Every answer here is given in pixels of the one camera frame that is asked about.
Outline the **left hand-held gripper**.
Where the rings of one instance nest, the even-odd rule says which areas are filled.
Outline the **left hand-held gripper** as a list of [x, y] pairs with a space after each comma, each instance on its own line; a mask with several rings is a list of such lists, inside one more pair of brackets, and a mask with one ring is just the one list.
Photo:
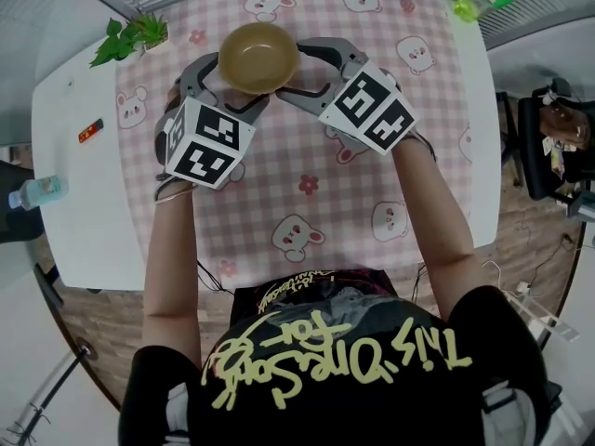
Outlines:
[[241, 108], [220, 105], [205, 85], [218, 52], [203, 55], [179, 77], [180, 105], [165, 113], [165, 184], [186, 181], [217, 189], [240, 164], [256, 133], [254, 122], [270, 103], [261, 94]]

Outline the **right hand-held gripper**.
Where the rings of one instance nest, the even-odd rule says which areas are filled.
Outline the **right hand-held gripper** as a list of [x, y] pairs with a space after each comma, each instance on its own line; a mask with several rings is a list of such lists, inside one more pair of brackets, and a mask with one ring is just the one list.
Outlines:
[[345, 85], [327, 83], [317, 92], [284, 86], [275, 91], [278, 99], [382, 155], [416, 124], [416, 111], [396, 84], [373, 61], [364, 64], [364, 53], [348, 40], [312, 37], [297, 41], [297, 49], [340, 72], [363, 67]]

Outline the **person's right forearm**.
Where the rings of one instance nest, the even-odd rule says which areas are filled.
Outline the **person's right forearm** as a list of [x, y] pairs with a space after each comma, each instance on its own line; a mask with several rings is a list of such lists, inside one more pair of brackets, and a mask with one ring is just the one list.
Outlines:
[[430, 287], [446, 321], [464, 295], [484, 284], [469, 224], [422, 142], [407, 138], [392, 157]]

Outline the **person's left forearm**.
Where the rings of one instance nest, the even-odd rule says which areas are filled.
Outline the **person's left forearm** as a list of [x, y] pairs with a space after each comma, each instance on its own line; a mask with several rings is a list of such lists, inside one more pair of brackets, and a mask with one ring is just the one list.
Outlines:
[[143, 293], [142, 344], [163, 346], [201, 363], [192, 185], [174, 182], [158, 195]]

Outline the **aloe plant in square pot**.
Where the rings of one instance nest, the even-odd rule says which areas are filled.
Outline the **aloe plant in square pot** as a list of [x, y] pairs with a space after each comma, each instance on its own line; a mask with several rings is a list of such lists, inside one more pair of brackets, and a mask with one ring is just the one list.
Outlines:
[[169, 44], [168, 22], [162, 16], [141, 14], [128, 22], [126, 31], [133, 45], [140, 44], [146, 52], [160, 54]]

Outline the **leafy plant in round pot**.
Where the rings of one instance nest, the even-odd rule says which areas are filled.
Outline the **leafy plant in round pot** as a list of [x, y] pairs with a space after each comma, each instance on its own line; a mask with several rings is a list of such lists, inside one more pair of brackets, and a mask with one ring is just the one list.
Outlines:
[[123, 24], [110, 19], [106, 27], [106, 38], [95, 52], [90, 68], [98, 67], [112, 60], [122, 61], [136, 52], [138, 29], [132, 21]]

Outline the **pink checked bear tablecloth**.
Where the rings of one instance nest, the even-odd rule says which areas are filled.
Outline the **pink checked bear tablecloth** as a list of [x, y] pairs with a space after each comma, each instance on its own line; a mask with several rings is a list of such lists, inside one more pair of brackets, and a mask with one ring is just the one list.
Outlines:
[[[445, 0], [187, 0], [163, 12], [170, 49], [116, 73], [126, 197], [139, 246], [150, 240], [154, 128], [167, 90], [194, 60], [248, 23], [301, 40], [342, 37], [388, 70], [418, 113], [462, 211], [472, 207], [468, 98]], [[394, 164], [271, 98], [237, 170], [194, 194], [199, 260], [228, 289], [308, 269], [394, 269], [420, 259]]]

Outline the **small red box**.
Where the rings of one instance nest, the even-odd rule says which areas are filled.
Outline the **small red box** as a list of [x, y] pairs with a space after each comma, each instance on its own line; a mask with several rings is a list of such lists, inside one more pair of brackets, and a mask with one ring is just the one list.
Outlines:
[[99, 118], [91, 125], [88, 125], [83, 131], [78, 134], [78, 142], [80, 144], [85, 143], [90, 138], [94, 137], [104, 127], [103, 119]]

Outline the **clear water bottle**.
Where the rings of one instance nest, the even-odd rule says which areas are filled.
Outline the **clear water bottle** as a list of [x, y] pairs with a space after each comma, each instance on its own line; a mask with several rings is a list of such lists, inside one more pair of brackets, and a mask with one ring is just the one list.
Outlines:
[[26, 211], [41, 205], [55, 202], [65, 197], [69, 185], [64, 177], [50, 176], [25, 181], [18, 190], [8, 194], [8, 205], [11, 209], [22, 208]]

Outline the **brown bag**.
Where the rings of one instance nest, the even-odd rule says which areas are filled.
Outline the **brown bag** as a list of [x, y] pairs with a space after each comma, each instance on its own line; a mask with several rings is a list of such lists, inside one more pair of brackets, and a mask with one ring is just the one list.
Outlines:
[[539, 109], [539, 130], [563, 145], [586, 150], [590, 141], [588, 117], [581, 111], [552, 103]]

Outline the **black tripod stand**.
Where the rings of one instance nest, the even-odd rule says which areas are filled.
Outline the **black tripod stand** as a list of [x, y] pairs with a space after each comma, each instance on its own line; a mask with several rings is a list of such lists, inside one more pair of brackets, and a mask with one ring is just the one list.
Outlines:
[[83, 342], [77, 347], [77, 351], [73, 354], [73, 360], [61, 373], [56, 383], [47, 392], [41, 403], [35, 405], [34, 403], [29, 402], [29, 406], [33, 410], [33, 416], [29, 419], [27, 425], [23, 426], [18, 421], [14, 421], [11, 427], [6, 428], [6, 432], [11, 435], [11, 438], [9, 439], [4, 435], [0, 435], [0, 446], [33, 446], [36, 443], [36, 439], [33, 437], [33, 432], [39, 422], [44, 419], [49, 425], [51, 424], [51, 421], [46, 416], [48, 405], [53, 401], [75, 368], [78, 367], [83, 360], [90, 360], [91, 358], [96, 358], [96, 351], [87, 342]]

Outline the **person's black printed t-shirt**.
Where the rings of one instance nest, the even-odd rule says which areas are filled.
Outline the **person's black printed t-shirt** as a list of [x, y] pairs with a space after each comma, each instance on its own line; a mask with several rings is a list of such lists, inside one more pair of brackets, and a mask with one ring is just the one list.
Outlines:
[[238, 289], [202, 366], [134, 356], [119, 446], [538, 446], [560, 405], [541, 350], [494, 286], [447, 320], [380, 270]]

